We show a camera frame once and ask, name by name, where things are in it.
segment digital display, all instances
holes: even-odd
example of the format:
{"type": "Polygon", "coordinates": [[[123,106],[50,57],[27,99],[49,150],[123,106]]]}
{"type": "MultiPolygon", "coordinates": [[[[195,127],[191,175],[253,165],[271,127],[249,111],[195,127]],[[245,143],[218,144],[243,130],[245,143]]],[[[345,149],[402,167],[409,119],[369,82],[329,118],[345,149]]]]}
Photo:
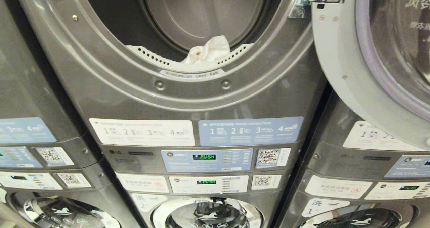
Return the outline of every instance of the digital display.
{"type": "Polygon", "coordinates": [[[216,155],[193,155],[194,160],[216,160],[216,155]]]}
{"type": "Polygon", "coordinates": [[[216,180],[197,180],[198,185],[216,185],[216,180]]]}
{"type": "Polygon", "coordinates": [[[403,186],[400,190],[415,190],[419,188],[419,186],[403,186]]]}
{"type": "Polygon", "coordinates": [[[13,179],[22,179],[22,180],[27,180],[26,177],[23,176],[11,176],[13,179]]]}

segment white cloth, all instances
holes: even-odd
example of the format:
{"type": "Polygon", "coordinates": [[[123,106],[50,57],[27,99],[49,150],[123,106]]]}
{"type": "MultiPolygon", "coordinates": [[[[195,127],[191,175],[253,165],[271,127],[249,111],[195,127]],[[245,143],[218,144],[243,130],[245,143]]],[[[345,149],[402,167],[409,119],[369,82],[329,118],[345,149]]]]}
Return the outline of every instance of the white cloth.
{"type": "Polygon", "coordinates": [[[193,47],[183,61],[183,64],[198,64],[223,58],[230,53],[230,46],[224,35],[215,36],[206,42],[205,46],[193,47]]]}

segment qr code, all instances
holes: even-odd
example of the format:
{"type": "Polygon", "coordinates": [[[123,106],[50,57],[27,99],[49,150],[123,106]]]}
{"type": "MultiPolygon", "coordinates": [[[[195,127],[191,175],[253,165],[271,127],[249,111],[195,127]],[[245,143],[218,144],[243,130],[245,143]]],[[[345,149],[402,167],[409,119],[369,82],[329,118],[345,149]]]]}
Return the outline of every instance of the qr code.
{"type": "Polygon", "coordinates": [[[59,173],[58,176],[60,176],[66,185],[76,185],[81,183],[74,173],[59,173]]]}
{"type": "Polygon", "coordinates": [[[279,150],[259,150],[257,163],[277,163],[279,150]]]}
{"type": "Polygon", "coordinates": [[[45,159],[46,162],[63,162],[60,155],[51,148],[38,148],[37,151],[45,159]]]}
{"type": "Polygon", "coordinates": [[[269,186],[272,181],[272,176],[269,175],[260,175],[260,176],[254,176],[253,180],[253,187],[264,187],[269,186]]]}

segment dryer door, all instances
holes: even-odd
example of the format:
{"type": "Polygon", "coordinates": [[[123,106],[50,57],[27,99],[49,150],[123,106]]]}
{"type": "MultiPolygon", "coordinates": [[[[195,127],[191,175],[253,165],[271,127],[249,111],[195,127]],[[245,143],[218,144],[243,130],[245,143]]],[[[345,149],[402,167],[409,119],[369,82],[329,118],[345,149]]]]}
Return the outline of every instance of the dryer door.
{"type": "Polygon", "coordinates": [[[236,199],[175,199],[158,207],[152,216],[156,228],[259,228],[260,212],[236,199]]]}
{"type": "Polygon", "coordinates": [[[314,216],[299,228],[398,228],[410,222],[411,209],[394,210],[373,205],[340,208],[314,216]]]}
{"type": "Polygon", "coordinates": [[[119,222],[92,205],[61,196],[38,197],[29,193],[14,195],[15,208],[40,228],[121,228],[119,222]]]}
{"type": "Polygon", "coordinates": [[[365,120],[430,150],[430,0],[315,1],[317,53],[336,93],[365,120]]]}

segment washer door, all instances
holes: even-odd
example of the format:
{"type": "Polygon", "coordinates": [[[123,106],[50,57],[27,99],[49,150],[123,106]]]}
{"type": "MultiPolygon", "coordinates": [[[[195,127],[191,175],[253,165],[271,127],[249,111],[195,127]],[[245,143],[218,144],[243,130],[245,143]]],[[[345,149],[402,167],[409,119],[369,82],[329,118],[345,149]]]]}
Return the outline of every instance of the washer door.
{"type": "Polygon", "coordinates": [[[426,0],[313,3],[327,79],[358,115],[430,150],[430,10],[426,0]]]}
{"type": "Polygon", "coordinates": [[[108,213],[84,202],[65,197],[15,197],[15,205],[26,220],[40,228],[121,227],[119,222],[108,213]]]}
{"type": "Polygon", "coordinates": [[[314,216],[299,228],[398,228],[410,222],[410,210],[411,208],[395,210],[372,205],[352,206],[314,216]]]}
{"type": "Polygon", "coordinates": [[[187,198],[171,200],[152,216],[156,228],[259,228],[260,212],[235,199],[187,198]]]}

